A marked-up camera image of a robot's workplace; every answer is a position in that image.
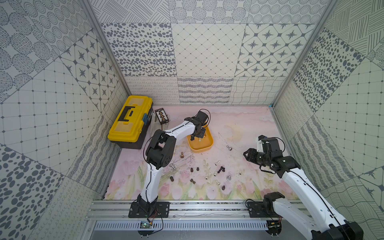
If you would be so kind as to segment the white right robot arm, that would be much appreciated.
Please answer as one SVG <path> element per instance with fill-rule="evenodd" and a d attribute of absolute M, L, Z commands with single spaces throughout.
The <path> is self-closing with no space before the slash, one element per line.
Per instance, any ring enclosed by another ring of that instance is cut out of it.
<path fill-rule="evenodd" d="M 270 168 L 299 197 L 309 215 L 293 206 L 280 192 L 264 195 L 263 202 L 246 200 L 250 216 L 263 211 L 269 218 L 273 215 L 288 221 L 307 240 L 361 240 L 364 231 L 356 222 L 349 222 L 320 194 L 307 178 L 300 164 L 291 156 L 284 156 L 280 138 L 260 135 L 255 149 L 243 153 L 246 161 L 258 165 L 260 170 Z"/>

